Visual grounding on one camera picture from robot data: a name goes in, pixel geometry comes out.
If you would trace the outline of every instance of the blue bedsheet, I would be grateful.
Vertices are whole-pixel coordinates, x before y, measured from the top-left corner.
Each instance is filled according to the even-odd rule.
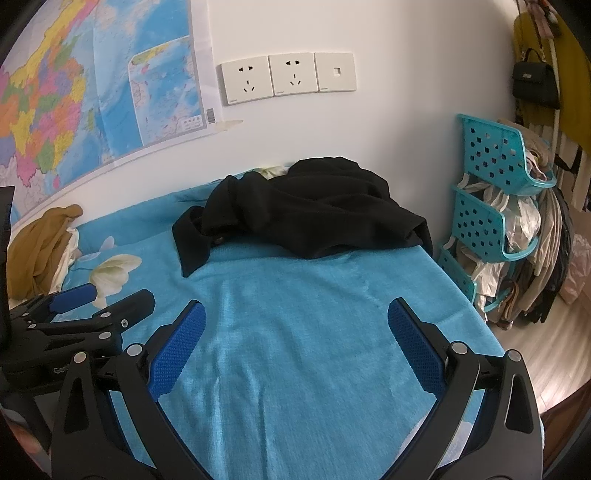
[[[477,353],[503,350],[420,247],[301,260],[244,238],[215,248],[183,278],[171,226],[215,185],[82,225],[80,246],[90,255],[72,266],[64,288],[89,277],[106,292],[121,287],[109,304],[151,290],[156,310],[124,334],[126,345],[145,342],[189,300],[203,303],[205,332],[160,404],[215,480],[380,478],[434,401],[388,328],[390,302],[405,298],[422,320]],[[113,397],[132,450],[149,463],[120,395]],[[474,395],[465,420],[474,420],[480,399]]]

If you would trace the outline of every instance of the blue plastic basket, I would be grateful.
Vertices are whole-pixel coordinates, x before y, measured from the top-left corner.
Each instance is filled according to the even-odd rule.
[[[516,128],[458,115],[464,124],[464,170],[499,187],[509,195],[533,196],[556,185],[530,177],[526,169],[523,136]]]
[[[441,246],[440,248],[441,253],[437,264],[453,280],[470,303],[474,303],[474,300],[476,300],[476,283],[466,274],[462,266],[448,250]]]
[[[456,284],[460,291],[466,296],[468,301],[472,304],[476,301],[476,282],[472,280],[470,275],[462,268],[462,266],[453,257],[452,253],[445,250],[441,245],[439,246],[441,253],[439,254],[439,261],[437,264],[447,274],[448,277]],[[512,274],[514,265],[511,266],[509,274]],[[490,301],[485,307],[484,312],[489,313],[497,308],[503,300],[507,298],[510,289],[499,292],[497,297]]]
[[[537,237],[521,252],[505,252],[505,217],[474,195],[452,188],[456,191],[452,235],[485,262],[514,262],[535,250]]]

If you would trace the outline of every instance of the handbag strap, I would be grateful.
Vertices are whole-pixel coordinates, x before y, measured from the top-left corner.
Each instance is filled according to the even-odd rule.
[[[521,61],[525,61],[527,56],[524,48],[525,34],[523,32],[523,18],[521,17],[521,5],[519,4],[519,0],[515,0],[515,3],[517,4],[517,11],[519,12],[519,28],[521,30]]]
[[[535,19],[533,17],[531,17],[531,21],[534,24],[535,36],[538,38],[538,45],[540,46],[541,55],[533,48],[528,48],[527,51],[525,50],[525,33],[523,30],[523,17],[521,16],[521,4],[519,2],[520,0],[515,0],[515,3],[517,4],[517,11],[519,12],[519,29],[521,30],[521,61],[527,61],[530,50],[533,50],[538,54],[538,58],[545,63],[546,55],[544,53],[544,46],[542,45],[542,38],[540,37],[538,26],[536,25]]]
[[[527,61],[527,60],[528,60],[528,58],[530,57],[530,53],[532,53],[532,52],[534,52],[534,53],[535,53],[535,54],[538,56],[538,58],[540,59],[540,61],[541,61],[541,62],[544,62],[544,63],[545,63],[545,59],[543,59],[543,58],[540,56],[540,52],[538,52],[538,51],[537,51],[535,48],[528,48],[528,49],[525,51],[525,54],[523,55],[523,61]]]

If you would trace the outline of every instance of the map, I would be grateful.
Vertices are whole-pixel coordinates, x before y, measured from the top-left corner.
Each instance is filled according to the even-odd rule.
[[[151,48],[131,59],[129,81],[144,144],[203,127],[194,78],[189,37]]]
[[[193,48],[195,3],[206,7],[47,0],[40,8],[0,66],[0,186],[16,187],[12,223],[101,167],[219,120],[217,88],[201,95],[197,72],[215,65],[207,19],[204,52]]]

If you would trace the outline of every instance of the wall socket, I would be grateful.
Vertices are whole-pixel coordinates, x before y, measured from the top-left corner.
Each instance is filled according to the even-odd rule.
[[[313,53],[270,55],[269,63],[275,95],[318,91]]]
[[[222,63],[228,105],[273,96],[268,57]]]

